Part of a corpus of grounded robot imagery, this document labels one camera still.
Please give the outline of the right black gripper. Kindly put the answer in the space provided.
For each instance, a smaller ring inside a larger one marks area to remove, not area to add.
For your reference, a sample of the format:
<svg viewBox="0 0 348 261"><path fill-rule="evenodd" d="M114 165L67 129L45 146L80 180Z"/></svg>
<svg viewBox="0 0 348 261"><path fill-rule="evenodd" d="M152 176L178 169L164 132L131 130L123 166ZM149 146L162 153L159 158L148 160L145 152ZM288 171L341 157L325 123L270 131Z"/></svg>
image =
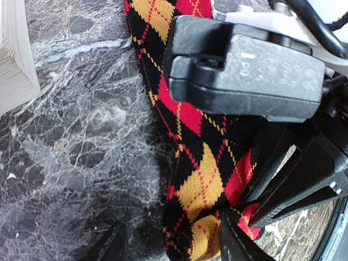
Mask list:
<svg viewBox="0 0 348 261"><path fill-rule="evenodd" d="M347 196L347 78L327 81L324 90L324 102L310 120L261 132L256 167L239 201L259 203L250 227ZM274 177L292 145L295 152Z"/></svg>

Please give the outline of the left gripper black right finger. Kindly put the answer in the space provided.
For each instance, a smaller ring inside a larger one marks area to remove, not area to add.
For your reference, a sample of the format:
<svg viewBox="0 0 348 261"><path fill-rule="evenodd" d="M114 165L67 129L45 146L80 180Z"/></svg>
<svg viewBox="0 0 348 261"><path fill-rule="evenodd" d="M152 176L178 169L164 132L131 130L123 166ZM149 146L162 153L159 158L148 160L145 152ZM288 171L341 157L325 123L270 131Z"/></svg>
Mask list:
<svg viewBox="0 0 348 261"><path fill-rule="evenodd" d="M231 212L224 210L219 228L221 260L274 261L233 221Z"/></svg>

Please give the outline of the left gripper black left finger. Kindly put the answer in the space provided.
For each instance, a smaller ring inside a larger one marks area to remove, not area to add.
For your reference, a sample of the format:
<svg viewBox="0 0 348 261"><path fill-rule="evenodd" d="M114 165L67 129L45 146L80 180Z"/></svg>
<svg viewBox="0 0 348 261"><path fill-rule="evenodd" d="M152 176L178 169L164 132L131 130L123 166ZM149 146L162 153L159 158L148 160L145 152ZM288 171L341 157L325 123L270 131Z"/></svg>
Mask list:
<svg viewBox="0 0 348 261"><path fill-rule="evenodd" d="M127 226L115 222L86 254L87 260L126 260Z"/></svg>

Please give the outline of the argyle black red orange sock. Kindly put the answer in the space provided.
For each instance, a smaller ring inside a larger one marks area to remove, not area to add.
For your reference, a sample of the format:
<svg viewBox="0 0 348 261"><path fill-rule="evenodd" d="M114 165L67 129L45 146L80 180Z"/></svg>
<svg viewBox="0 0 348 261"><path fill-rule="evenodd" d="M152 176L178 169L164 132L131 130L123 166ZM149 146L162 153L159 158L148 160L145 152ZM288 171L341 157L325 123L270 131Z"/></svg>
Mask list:
<svg viewBox="0 0 348 261"><path fill-rule="evenodd" d="M240 201L257 165L259 117L211 115L174 101L163 56L172 19L211 18L210 1L125 1L125 14L150 101L176 151L170 167L164 214L164 243L170 260L209 260L220 255L221 214L252 240L263 234L248 223L256 204Z"/></svg>

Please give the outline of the wooden compartment tray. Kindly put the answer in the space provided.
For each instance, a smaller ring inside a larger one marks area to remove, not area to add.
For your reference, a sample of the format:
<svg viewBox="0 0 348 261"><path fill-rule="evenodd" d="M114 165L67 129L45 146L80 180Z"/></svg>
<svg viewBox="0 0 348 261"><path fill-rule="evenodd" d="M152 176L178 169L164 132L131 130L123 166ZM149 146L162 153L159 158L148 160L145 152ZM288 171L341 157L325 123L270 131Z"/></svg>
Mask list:
<svg viewBox="0 0 348 261"><path fill-rule="evenodd" d="M39 96L24 1L1 1L1 114Z"/></svg>

